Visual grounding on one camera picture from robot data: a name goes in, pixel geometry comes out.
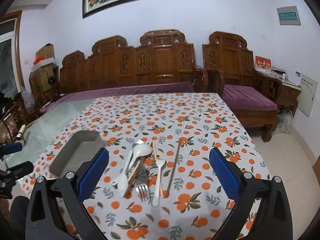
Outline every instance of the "glass table top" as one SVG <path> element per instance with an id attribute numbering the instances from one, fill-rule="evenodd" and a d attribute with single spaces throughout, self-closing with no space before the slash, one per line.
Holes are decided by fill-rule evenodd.
<path id="1" fill-rule="evenodd" d="M 4 156 L 8 167 L 25 161 L 34 163 L 56 135 L 93 101 L 94 99 L 63 102 L 52 107 L 27 129 L 22 151 Z"/>

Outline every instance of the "metal screw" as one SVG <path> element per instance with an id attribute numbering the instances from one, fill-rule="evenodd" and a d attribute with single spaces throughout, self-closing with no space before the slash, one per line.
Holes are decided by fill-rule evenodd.
<path id="1" fill-rule="evenodd" d="M 67 179 L 71 179 L 71 178 L 73 178 L 74 177 L 74 172 L 72 172 L 72 171 L 70 171 L 70 172 L 68 172 L 67 174 L 66 174 L 66 177 L 67 177 Z"/>
<path id="2" fill-rule="evenodd" d="M 44 177 L 43 176 L 39 176 L 38 178 L 37 178 L 37 181 L 40 183 L 40 182 L 42 182 L 44 180 Z"/>
<path id="3" fill-rule="evenodd" d="M 275 176 L 275 182 L 281 182 L 281 178 L 279 176 Z"/>
<path id="4" fill-rule="evenodd" d="M 252 178 L 252 174 L 250 172 L 245 172 L 243 174 L 243 176 L 246 178 L 246 179 L 251 179 Z"/>

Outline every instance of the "plastic bag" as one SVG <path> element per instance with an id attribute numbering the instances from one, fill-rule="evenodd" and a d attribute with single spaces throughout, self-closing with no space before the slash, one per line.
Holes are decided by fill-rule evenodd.
<path id="1" fill-rule="evenodd" d="M 36 106 L 36 101 L 35 101 L 33 94 L 28 92 L 25 89 L 25 87 L 21 87 L 21 92 L 22 92 L 21 94 L 22 94 L 22 98 L 23 98 L 24 106 L 26 107 L 26 110 L 28 112 L 32 112 Z"/>
<path id="2" fill-rule="evenodd" d="M 290 109 L 282 110 L 282 112 L 278 115 L 278 117 L 279 117 L 279 121 L 274 131 L 274 134 L 279 134 L 282 132 L 290 134 L 292 129 L 292 122 L 293 122 L 291 110 Z"/>

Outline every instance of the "utensil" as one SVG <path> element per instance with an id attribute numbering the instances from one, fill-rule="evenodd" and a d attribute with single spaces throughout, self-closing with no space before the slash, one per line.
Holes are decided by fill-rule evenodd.
<path id="1" fill-rule="evenodd" d="M 131 173 L 130 176 L 129 176 L 129 179 L 127 180 L 127 181 L 128 181 L 128 187 L 127 187 L 126 191 L 125 191 L 124 193 L 121 192 L 121 195 L 122 195 L 123 197 L 124 197 L 124 196 L 127 194 L 127 192 L 129 191 L 131 185 L 133 184 L 133 181 L 135 180 L 135 178 L 136 178 L 136 176 L 137 176 L 137 174 L 138 174 L 138 171 L 139 171 L 139 168 L 140 168 L 140 162 L 141 162 L 141 160 L 138 160 L 137 165 L 133 168 L 132 173 Z"/>
<path id="2" fill-rule="evenodd" d="M 156 190 L 153 195 L 152 206 L 157 207 L 160 203 L 160 183 L 161 183 L 161 168 L 165 164 L 165 159 L 156 160 L 158 166 L 158 176 L 156 180 Z"/>
<path id="3" fill-rule="evenodd" d="M 155 161 L 157 160 L 157 153 L 156 153 L 156 144 L 154 142 L 152 142 L 152 150 L 153 150 L 153 155 L 155 157 Z M 163 196 L 163 188 L 162 188 L 162 183 L 160 182 L 160 195 L 162 198 L 164 198 Z"/>
<path id="4" fill-rule="evenodd" d="M 130 163 L 130 161 L 132 159 L 133 149 L 134 149 L 134 147 L 136 147 L 137 145 L 142 144 L 142 143 L 144 143 L 144 141 L 138 140 L 138 141 L 136 141 L 136 142 L 134 142 L 132 144 L 132 150 L 130 150 L 130 152 L 129 152 L 128 156 L 127 156 L 127 160 L 126 160 L 126 163 L 124 165 L 122 173 L 111 182 L 111 185 L 113 187 L 115 187 L 119 183 L 121 178 L 122 178 L 122 181 L 124 181 L 124 176 L 122 174 L 127 175 L 128 171 L 130 170 L 130 169 L 128 169 L 128 166 L 129 166 L 129 163 Z"/>
<path id="5" fill-rule="evenodd" d="M 156 161 L 154 161 L 153 163 L 151 163 L 150 166 L 148 166 L 147 168 L 144 169 L 146 171 L 146 175 L 149 177 L 149 174 L 150 174 L 149 171 L 153 168 L 156 168 L 156 167 L 157 167 L 157 164 L 156 164 Z M 142 173 L 143 173 L 143 170 L 139 171 L 138 177 L 142 176 Z"/>
<path id="6" fill-rule="evenodd" d="M 132 153 L 133 153 L 133 151 L 130 150 L 130 151 L 129 151 L 129 154 L 128 154 L 128 156 L 127 156 L 126 163 L 125 163 L 125 165 L 124 165 L 124 167 L 123 167 L 123 170 L 122 170 L 121 174 L 111 182 L 111 185 L 112 185 L 113 187 L 115 187 L 117 184 L 119 184 L 119 181 L 124 181 L 124 179 L 127 179 L 127 175 L 126 175 L 126 174 L 127 174 L 127 172 L 128 172 L 127 169 L 128 169 L 130 160 L 131 160 L 131 158 L 132 158 Z"/>
<path id="7" fill-rule="evenodd" d="M 133 167 L 136 159 L 142 156 L 147 156 L 151 152 L 152 152 L 152 148 L 146 143 L 136 145 L 133 149 L 133 157 L 129 164 L 129 170 Z"/>
<path id="8" fill-rule="evenodd" d="M 137 175 L 137 179 L 136 179 L 136 184 L 137 184 L 136 191 L 142 202 L 150 198 L 150 192 L 147 185 L 147 181 L 148 181 L 147 171 L 144 167 L 143 162 L 140 162 L 140 172 Z"/>
<path id="9" fill-rule="evenodd" d="M 172 171 L 171 171 L 171 177 L 170 177 L 170 180 L 169 180 L 169 185 L 168 185 L 166 196 L 165 196 L 166 198 L 168 198 L 169 194 L 170 194 L 170 188 L 171 188 L 171 184 L 172 184 L 172 180 L 173 180 L 173 175 L 174 175 L 174 172 L 175 172 L 176 166 L 177 166 L 177 161 L 178 161 L 178 157 L 179 157 L 179 151 L 180 151 L 180 140 L 178 142 L 178 149 L 177 149 L 177 153 L 176 153 L 176 158 L 174 159 L 173 168 L 172 168 Z"/>

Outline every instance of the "wooden chair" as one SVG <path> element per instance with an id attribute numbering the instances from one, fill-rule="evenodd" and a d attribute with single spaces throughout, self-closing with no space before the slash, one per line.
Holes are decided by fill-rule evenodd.
<path id="1" fill-rule="evenodd" d="M 5 126 L 5 128 L 8 132 L 8 135 L 9 135 L 8 142 L 9 143 L 14 143 L 16 138 L 15 138 L 15 136 L 13 136 L 11 134 L 12 131 L 10 131 L 7 123 L 4 120 L 11 114 L 14 118 L 14 121 L 16 122 L 17 130 L 19 130 L 23 124 L 28 125 L 33 120 L 38 118 L 39 114 L 37 114 L 37 113 L 39 113 L 38 109 L 35 109 L 31 113 L 29 113 L 26 110 L 26 108 L 24 106 L 23 98 L 20 98 L 17 102 L 14 103 L 14 105 L 0 119 L 0 123 L 2 123 Z"/>
<path id="2" fill-rule="evenodd" d="M 97 41 L 87 59 L 80 51 L 65 56 L 60 92 L 194 81 L 194 48 L 183 33 L 150 31 L 140 44 L 134 48 L 124 37 L 113 36 Z"/>
<path id="3" fill-rule="evenodd" d="M 50 89 L 38 92 L 35 95 L 37 109 L 40 110 L 40 108 L 44 106 L 46 103 L 48 103 L 49 101 L 51 101 L 55 95 L 59 95 L 59 94 L 60 94 L 60 91 L 59 91 L 58 84 L 52 85 Z"/>
<path id="4" fill-rule="evenodd" d="M 255 70 L 243 37 L 214 32 L 209 42 L 202 45 L 204 69 L 195 69 L 198 89 L 217 92 L 245 128 L 264 127 L 261 138 L 270 141 L 278 124 L 281 81 Z"/>
<path id="5" fill-rule="evenodd" d="M 8 142 L 14 143 L 15 142 L 15 136 L 11 134 L 11 131 L 4 122 L 4 120 L 12 114 L 16 124 L 17 124 L 17 130 L 25 124 L 28 125 L 37 118 L 39 118 L 42 113 L 40 112 L 40 108 L 44 106 L 47 102 L 53 99 L 55 94 L 59 94 L 59 87 L 58 85 L 53 85 L 51 89 L 41 91 L 35 95 L 35 101 L 36 101 L 36 107 L 32 112 L 28 112 L 24 106 L 23 98 L 21 96 L 21 93 L 18 94 L 15 97 L 15 103 L 14 105 L 5 113 L 5 115 L 0 119 L 0 123 L 3 123 L 5 126 L 7 132 L 8 132 Z"/>

